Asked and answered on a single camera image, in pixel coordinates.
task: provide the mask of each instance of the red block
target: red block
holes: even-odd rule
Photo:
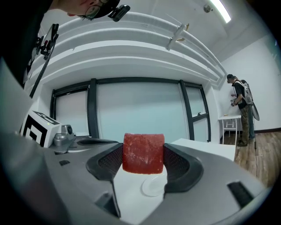
[[[135,174],[163,171],[163,134],[125,134],[123,170]]]

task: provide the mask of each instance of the glasses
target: glasses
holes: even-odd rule
[[[87,17],[87,19],[93,20],[95,18],[95,16],[98,14],[98,12],[100,11],[101,6],[106,4],[108,1],[109,0],[99,0],[101,5],[93,5],[93,6],[89,7],[85,13],[85,16]]]

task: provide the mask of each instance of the white desk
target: white desk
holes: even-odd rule
[[[228,116],[222,116],[221,118],[219,118],[219,120],[223,121],[224,120],[235,120],[235,125],[236,127],[235,128],[227,128],[225,129],[224,128],[224,123],[223,123],[223,144],[224,144],[224,131],[225,130],[234,130],[235,131],[235,145],[236,145],[236,141],[237,141],[237,119],[240,119],[241,118],[241,115],[228,115]]]
[[[189,147],[192,149],[196,149],[198,151],[222,156],[222,157],[230,159],[231,161],[234,161],[235,147],[236,147],[235,145],[220,145],[220,144],[214,144],[211,142],[209,142],[209,143],[197,142],[197,141],[187,140],[184,138],[181,138],[175,142],[172,142],[171,144]]]

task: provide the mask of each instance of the person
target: person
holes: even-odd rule
[[[239,147],[245,147],[248,145],[249,141],[249,122],[248,122],[248,106],[246,101],[243,99],[245,97],[245,91],[240,81],[235,78],[232,74],[227,75],[227,82],[231,83],[235,89],[236,100],[234,101],[234,105],[238,105],[241,112],[241,122],[242,122],[242,140],[238,143]]]
[[[10,71],[23,86],[26,67],[31,59],[41,21],[48,10],[60,9],[82,19],[108,15],[120,0],[28,0],[5,1],[1,16],[1,51]]]
[[[239,80],[242,84],[247,83],[246,80]],[[248,106],[248,123],[249,123],[249,140],[255,138],[255,127],[254,127],[254,115],[252,113],[252,108]]]

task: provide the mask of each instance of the backpack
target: backpack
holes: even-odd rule
[[[240,82],[240,81],[235,81],[235,83],[238,83],[238,84],[240,84],[241,86],[243,86],[244,87],[244,93],[245,93],[245,97],[243,96],[243,99],[246,101],[246,103],[248,104],[248,105],[253,105],[253,97],[252,97],[252,93],[251,93],[251,91],[250,91],[250,86],[249,86],[249,84],[248,83],[242,83],[242,82]]]

